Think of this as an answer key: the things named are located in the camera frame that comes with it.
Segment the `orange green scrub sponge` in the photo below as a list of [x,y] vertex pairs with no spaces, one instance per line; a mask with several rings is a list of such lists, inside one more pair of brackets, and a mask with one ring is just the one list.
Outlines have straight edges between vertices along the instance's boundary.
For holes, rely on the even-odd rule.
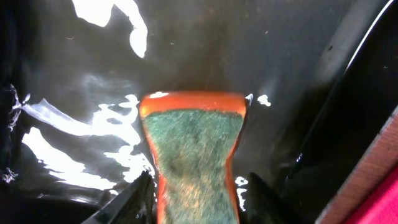
[[245,97],[157,92],[143,97],[139,114],[159,173],[158,223],[239,223],[232,160]]

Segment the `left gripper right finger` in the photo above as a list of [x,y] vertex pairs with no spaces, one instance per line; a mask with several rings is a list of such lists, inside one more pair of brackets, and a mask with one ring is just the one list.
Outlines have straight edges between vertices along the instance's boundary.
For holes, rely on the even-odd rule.
[[253,172],[248,175],[247,221],[255,224],[305,224],[307,222]]

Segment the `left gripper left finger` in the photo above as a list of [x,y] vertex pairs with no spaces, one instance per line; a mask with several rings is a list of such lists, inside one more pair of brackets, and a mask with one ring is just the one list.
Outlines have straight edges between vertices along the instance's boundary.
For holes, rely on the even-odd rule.
[[81,224],[151,224],[155,222],[154,181],[148,171]]

